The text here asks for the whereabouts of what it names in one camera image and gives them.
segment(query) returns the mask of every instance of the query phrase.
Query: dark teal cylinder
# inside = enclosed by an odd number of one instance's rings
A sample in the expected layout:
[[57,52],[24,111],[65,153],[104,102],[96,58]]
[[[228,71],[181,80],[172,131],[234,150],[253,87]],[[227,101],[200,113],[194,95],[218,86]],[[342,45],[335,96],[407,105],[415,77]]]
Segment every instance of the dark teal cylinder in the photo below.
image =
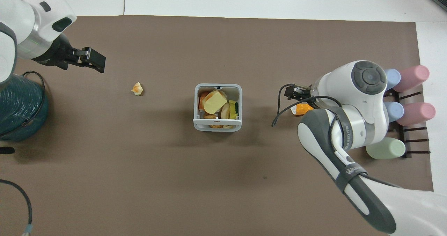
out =
[[[45,97],[42,102],[42,97],[43,89],[37,83],[21,75],[11,77],[8,86],[0,92],[0,141],[18,142],[40,129],[48,115],[48,99]],[[43,105],[32,122],[21,126],[40,104]]]

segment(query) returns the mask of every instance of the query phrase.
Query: brown tabletop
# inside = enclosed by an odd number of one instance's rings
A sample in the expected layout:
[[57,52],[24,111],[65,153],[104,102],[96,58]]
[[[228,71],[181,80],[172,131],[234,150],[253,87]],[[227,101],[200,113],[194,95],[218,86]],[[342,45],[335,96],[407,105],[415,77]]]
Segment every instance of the brown tabletop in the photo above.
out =
[[[65,33],[107,63],[104,74],[17,63],[16,74],[43,75],[51,105],[40,131],[0,156],[0,177],[31,199],[33,235],[384,235],[301,147],[299,118],[270,123],[284,84],[360,59],[419,64],[414,23],[89,16]],[[142,96],[130,92],[136,82]],[[193,127],[199,83],[242,87],[240,131]],[[349,153],[371,176],[433,188],[429,155]],[[23,198],[0,185],[0,204],[0,235],[19,235]]]

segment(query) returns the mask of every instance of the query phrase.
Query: black rack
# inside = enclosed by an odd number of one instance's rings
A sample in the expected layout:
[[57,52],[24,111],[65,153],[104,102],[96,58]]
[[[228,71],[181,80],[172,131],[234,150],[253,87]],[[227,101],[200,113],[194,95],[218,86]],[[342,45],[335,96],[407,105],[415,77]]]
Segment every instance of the black rack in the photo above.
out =
[[[420,95],[421,91],[418,91],[416,93],[413,94],[409,94],[409,95],[405,95],[405,96],[399,96],[399,93],[397,91],[395,91],[394,89],[390,89],[388,91],[385,92],[385,94],[383,95],[383,97],[388,97],[391,96],[393,97],[395,102],[401,103],[401,101],[403,99],[412,97],[412,96],[417,96]],[[411,158],[412,154],[430,154],[429,150],[407,150],[407,144],[411,143],[411,142],[429,142],[429,139],[407,139],[407,133],[411,132],[411,131],[421,131],[421,130],[426,130],[427,127],[417,127],[417,128],[407,128],[405,126],[401,126],[399,123],[397,123],[397,121],[393,121],[389,124],[389,128],[388,131],[389,132],[397,132],[399,134],[399,140],[401,140],[402,142],[404,142],[405,144],[405,153],[404,155],[402,155],[403,158]]]

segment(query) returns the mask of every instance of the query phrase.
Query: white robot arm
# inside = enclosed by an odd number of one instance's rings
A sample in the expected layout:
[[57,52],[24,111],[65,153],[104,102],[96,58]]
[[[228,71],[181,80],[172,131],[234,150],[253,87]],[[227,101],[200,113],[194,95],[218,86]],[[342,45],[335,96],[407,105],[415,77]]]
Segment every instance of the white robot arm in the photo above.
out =
[[65,70],[73,64],[103,73],[104,56],[89,47],[72,48],[62,34],[75,20],[65,0],[0,0],[0,91],[17,57]]
[[331,96],[342,106],[330,99],[312,102],[321,109],[311,110],[300,120],[300,142],[377,230],[393,236],[447,236],[447,196],[369,177],[346,153],[384,138],[386,84],[383,69],[370,61],[354,61],[323,76],[310,95]]

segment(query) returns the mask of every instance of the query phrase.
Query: orange toy food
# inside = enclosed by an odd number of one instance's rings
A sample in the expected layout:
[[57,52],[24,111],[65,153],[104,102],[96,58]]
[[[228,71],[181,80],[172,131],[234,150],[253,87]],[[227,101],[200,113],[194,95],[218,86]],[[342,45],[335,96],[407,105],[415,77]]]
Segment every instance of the orange toy food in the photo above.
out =
[[203,108],[203,99],[205,99],[205,97],[206,97],[208,94],[209,94],[209,92],[202,92],[202,93],[200,94],[200,101],[199,101],[199,103],[198,103],[198,109],[199,109],[199,110],[205,110],[205,109]]
[[306,114],[309,110],[313,110],[313,108],[309,104],[298,104],[296,106],[296,117],[301,117]]

